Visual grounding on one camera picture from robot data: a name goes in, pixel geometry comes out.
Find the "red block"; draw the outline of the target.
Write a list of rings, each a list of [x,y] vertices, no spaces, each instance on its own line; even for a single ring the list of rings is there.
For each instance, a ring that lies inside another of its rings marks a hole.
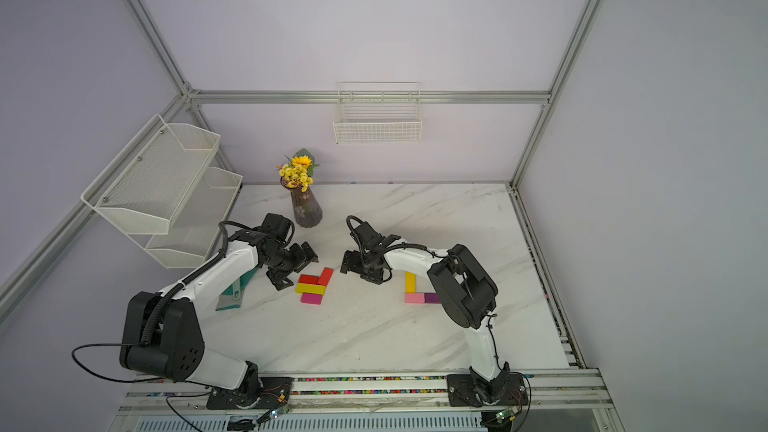
[[[333,276],[334,270],[331,268],[325,268],[320,275],[320,278],[318,279],[317,284],[320,286],[327,287],[332,276]]]
[[[300,284],[306,284],[306,285],[318,285],[319,284],[319,277],[318,276],[302,274],[299,277],[299,283]]]

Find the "pink block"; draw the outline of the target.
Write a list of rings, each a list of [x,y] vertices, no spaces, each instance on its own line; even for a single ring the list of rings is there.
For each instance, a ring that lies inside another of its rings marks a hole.
[[[424,293],[407,292],[405,294],[405,302],[407,304],[424,304],[426,302]]]

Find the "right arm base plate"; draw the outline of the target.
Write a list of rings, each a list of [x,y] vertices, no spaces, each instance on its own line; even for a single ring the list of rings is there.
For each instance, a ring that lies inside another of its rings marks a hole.
[[[473,374],[450,374],[446,377],[451,407],[527,406],[527,385],[518,373],[501,373],[487,381]]]

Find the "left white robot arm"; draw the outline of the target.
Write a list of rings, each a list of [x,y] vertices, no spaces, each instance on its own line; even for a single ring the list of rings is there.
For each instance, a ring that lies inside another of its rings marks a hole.
[[[129,301],[115,347],[120,365],[142,382],[187,382],[255,400],[263,388],[257,365],[207,346],[198,313],[255,269],[265,270],[276,290],[290,287],[290,275],[318,256],[308,243],[293,242],[294,223],[279,214],[267,214],[257,227],[221,221],[218,230],[213,257],[164,289]]]

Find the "yellow block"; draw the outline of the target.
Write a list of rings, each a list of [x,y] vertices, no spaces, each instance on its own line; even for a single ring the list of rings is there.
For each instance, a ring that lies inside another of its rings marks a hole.
[[[414,294],[417,292],[417,280],[415,274],[410,272],[405,274],[405,287],[407,294]]]
[[[323,296],[325,294],[326,287],[318,284],[299,283],[295,291],[299,294],[314,294]]]

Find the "purple block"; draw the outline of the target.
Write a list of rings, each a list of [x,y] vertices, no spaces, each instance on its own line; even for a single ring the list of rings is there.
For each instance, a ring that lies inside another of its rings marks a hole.
[[[428,304],[439,304],[440,298],[437,293],[425,293],[424,294],[424,301]]]

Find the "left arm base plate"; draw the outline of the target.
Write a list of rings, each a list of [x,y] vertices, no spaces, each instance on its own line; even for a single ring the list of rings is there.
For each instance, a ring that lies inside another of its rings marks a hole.
[[[235,390],[214,388],[206,402],[208,410],[272,410],[287,402],[294,379],[288,376],[260,377],[256,387]]]

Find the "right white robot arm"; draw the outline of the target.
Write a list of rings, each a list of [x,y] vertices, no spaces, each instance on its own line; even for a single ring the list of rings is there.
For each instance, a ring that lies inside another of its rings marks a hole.
[[[472,252],[461,244],[436,249],[399,235],[384,236],[354,215],[345,222],[356,248],[345,252],[341,271],[376,285],[390,281],[396,271],[427,278],[446,315],[464,330],[469,380],[477,400],[484,405],[499,403],[512,372],[500,362],[491,324],[498,287]]]

